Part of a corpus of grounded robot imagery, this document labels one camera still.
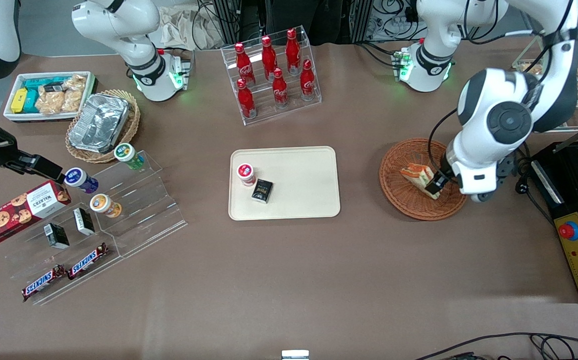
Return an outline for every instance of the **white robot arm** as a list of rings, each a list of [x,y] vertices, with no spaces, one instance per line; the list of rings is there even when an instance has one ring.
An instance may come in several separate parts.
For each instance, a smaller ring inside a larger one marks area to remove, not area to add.
[[[426,23],[427,36],[424,43],[403,48],[404,53],[410,54],[411,64],[401,80],[412,89],[431,92],[442,84],[463,38],[458,25],[462,27],[464,23],[466,1],[468,27],[492,24],[509,7],[505,0],[417,0],[417,13]]]
[[[532,130],[551,130],[575,111],[578,0],[508,1],[545,30],[543,75],[486,68],[468,80],[457,108],[462,130],[447,146],[440,169],[427,186],[431,193],[455,177],[460,192],[477,201],[487,199],[499,181],[499,162]]]
[[[164,101],[182,89],[180,58],[160,55],[145,35],[160,25],[151,0],[89,0],[73,7],[71,20],[82,36],[118,52],[147,99]]]

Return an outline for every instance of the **yellow box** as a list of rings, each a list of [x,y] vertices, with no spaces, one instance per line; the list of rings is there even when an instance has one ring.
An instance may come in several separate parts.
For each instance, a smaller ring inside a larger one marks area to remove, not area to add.
[[[25,107],[26,98],[27,88],[18,89],[13,96],[13,101],[11,102],[11,111],[15,114],[21,113],[22,109]]]

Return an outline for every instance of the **red emergency stop button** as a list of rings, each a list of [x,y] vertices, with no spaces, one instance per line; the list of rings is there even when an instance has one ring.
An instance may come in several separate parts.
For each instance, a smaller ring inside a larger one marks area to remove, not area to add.
[[[558,227],[558,234],[564,239],[574,242],[578,240],[578,224],[573,221],[567,221]]]

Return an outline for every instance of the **beige tray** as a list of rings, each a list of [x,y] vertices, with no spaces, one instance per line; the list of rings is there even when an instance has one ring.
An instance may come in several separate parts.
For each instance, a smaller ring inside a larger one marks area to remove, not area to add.
[[[273,183],[268,203],[251,198],[236,168],[249,163]],[[235,221],[334,217],[340,212],[336,152],[329,146],[236,150],[229,172],[229,216]]]

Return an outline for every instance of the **foil container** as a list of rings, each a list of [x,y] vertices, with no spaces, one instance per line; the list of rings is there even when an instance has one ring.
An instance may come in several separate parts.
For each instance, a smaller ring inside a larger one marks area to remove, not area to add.
[[[124,98],[92,94],[69,132],[69,143],[80,150],[110,153],[129,117],[130,106]]]

